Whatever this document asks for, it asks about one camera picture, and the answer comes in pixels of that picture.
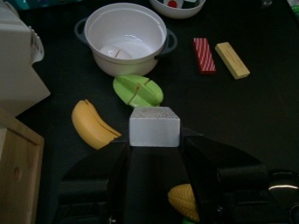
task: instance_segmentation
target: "red candy bar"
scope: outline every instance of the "red candy bar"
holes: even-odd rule
[[[214,74],[216,67],[210,57],[210,48],[209,48],[208,40],[205,38],[194,38],[192,40],[192,43],[194,47],[200,73]]]

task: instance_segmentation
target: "white pot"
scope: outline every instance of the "white pot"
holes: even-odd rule
[[[98,67],[112,76],[148,74],[157,57],[177,44],[156,13],[133,3],[112,3],[98,8],[88,19],[77,22],[74,32],[88,43]]]

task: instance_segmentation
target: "wooden cabinet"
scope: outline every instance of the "wooden cabinet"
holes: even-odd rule
[[[0,223],[33,224],[42,137],[0,109]]]

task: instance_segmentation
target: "white box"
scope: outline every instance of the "white box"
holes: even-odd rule
[[[166,107],[136,107],[129,116],[129,144],[145,147],[177,147],[178,116]]]
[[[0,0],[0,108],[11,116],[50,95],[32,67],[32,31]]]

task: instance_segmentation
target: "white cube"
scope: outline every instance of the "white cube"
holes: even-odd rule
[[[129,116],[130,146],[177,147],[180,118],[166,107],[136,107]]]

